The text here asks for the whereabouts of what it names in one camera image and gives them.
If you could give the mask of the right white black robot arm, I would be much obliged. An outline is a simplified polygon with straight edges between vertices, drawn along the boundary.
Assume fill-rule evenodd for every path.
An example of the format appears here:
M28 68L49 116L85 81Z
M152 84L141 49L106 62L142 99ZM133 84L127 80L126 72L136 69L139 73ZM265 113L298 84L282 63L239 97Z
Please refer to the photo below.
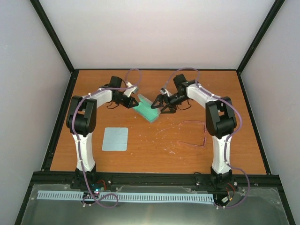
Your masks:
M210 169L210 183L217 189L232 178L230 163L230 142L237 126L235 111L229 97L215 95L197 83L188 81L183 74L176 75L173 82L177 89L171 94L166 88L151 105L162 114L175 113L184 101L193 100L205 109L205 126L213 140L213 162Z

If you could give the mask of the metal base plate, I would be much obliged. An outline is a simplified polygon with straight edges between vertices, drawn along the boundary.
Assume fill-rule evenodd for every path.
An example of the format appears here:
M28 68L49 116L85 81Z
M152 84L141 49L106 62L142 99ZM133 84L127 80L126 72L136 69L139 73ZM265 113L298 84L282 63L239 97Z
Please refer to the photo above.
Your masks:
M23 225L286 225L288 218L275 188L240 188L230 192L228 206L201 203L119 202L117 193L207 194L183 187L118 188L102 201L38 200L38 191L79 191L68 185L35 185Z

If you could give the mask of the black aluminium frame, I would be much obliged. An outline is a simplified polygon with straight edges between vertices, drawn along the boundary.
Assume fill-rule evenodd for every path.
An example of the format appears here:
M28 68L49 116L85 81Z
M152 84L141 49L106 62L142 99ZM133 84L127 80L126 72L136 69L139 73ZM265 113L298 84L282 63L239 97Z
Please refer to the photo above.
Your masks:
M243 93L243 97L247 106L247 110L248 110L248 114L250 116L250 120L252 123L252 127L255 133L255 137L259 146L259 150L260 150L260 154L262 157L262 161L266 170L266 175L251 175L250 178L253 179L258 179L260 181L264 181L266 183L270 183L271 181L276 181L277 183L280 183L280 178L277 175L273 175L271 173L270 170L270 166L265 154L265 150L263 148L263 144L258 132L258 128L253 116L253 112L245 91L245 87L241 78L241 74L243 72L243 70L245 69L246 65L248 64L248 62L250 61L251 57L253 56L256 48L259 46L259 43L261 42L263 36L265 35L265 33L267 32L268 28L270 27L270 25L272 24L273 20L275 19L277 13L279 12L279 10L281 9L282 5L284 3L284 0L275 0L270 8L270 10L268 11L267 16L265 17L263 23L261 24L256 36L254 37L251 45L249 46L246 54L244 55L240 65L238 66L238 68L235 70L235 72L237 73L237 77L238 80L240 82L240 87ZM43 23L43 26L45 27L46 31L48 32L52 42L54 43L55 47L57 48L60 56L62 57L64 63L66 64L68 70L70 71L70 79L67 85L67 89L60 107L60 111L58 114L58 117L56 119L56 123L52 132L52 136L50 139L50 143L48 145L47 151L46 151L46 155L41 167L41 170L38 172L34 172L30 181L30 184L28 186L27 192L25 194L24 200L22 202L21 208L19 210L18 216L16 218L15 224L19 225L21 224L24 219L23 216L25 214L25 210L26 207L28 205L29 202L29 195L32 191L33 185L38 182L38 181L45 181L48 182L50 184L58 184L58 183L65 183L69 178L70 178L70 173L69 172L51 172L50 171L50 164L52 163L53 160L53 156L55 153L55 148L58 142L58 135L60 134L60 131L62 129L62 120L66 115L67 112L67 107L66 107L66 103L67 101L69 101L71 99L71 91L73 91L74 87L75 87L75 82L76 79L78 77L79 74L79 69L75 69L61 43L61 41L59 40L48 16L46 15L46 12L44 11L40 1L38 0L33 0L31 1L32 6L34 7L37 15L39 16L41 22Z

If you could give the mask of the grey felt glasses case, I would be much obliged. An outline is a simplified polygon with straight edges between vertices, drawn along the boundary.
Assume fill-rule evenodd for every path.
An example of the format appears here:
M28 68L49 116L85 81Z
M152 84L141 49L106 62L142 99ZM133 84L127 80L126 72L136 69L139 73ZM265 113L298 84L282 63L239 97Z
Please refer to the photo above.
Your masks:
M148 122L153 123L156 119L159 118L160 109L152 109L151 105L153 102L146 98L144 95L138 94L137 96L139 98L138 106L135 106L133 109Z

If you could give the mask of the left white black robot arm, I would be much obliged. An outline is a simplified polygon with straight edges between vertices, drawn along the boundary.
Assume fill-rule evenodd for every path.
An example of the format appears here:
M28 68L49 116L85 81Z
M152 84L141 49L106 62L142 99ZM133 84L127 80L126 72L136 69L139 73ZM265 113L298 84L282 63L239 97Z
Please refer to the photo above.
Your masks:
M139 103L131 96L137 92L138 84L112 76L110 82L85 96L72 96L66 126L75 142L77 165L73 188L94 188L97 185L96 163L92 152L92 134L97 123L97 109L106 103L116 103L133 108Z

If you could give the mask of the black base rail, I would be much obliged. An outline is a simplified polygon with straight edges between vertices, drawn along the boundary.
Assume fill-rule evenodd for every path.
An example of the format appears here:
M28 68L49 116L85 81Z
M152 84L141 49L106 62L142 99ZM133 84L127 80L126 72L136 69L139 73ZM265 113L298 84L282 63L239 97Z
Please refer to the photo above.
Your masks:
M231 181L216 185L209 174L154 174L154 173L106 173L97 172L93 178L88 178L92 189L106 187L108 190L122 186L171 186L185 187L192 190L220 190L227 185L237 182L237 186L246 187L244 175L233 175ZM86 190L86 183L82 176L77 177L74 172L34 172L30 185L34 184L69 184L71 188Z

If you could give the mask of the light blue cleaning cloth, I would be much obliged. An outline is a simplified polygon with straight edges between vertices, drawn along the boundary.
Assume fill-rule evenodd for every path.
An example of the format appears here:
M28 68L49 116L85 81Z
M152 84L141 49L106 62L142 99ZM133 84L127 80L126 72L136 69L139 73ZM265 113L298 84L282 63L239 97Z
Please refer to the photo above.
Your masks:
M126 151L128 147L127 127L106 127L102 151Z

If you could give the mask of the pink transparent sunglasses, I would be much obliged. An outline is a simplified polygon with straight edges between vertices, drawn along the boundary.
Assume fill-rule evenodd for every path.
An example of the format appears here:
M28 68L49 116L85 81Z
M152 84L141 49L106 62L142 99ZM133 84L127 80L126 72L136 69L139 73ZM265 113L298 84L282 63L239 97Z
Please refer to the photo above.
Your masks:
M204 148L207 142L205 122L186 120L178 124L179 138L177 144L183 147Z

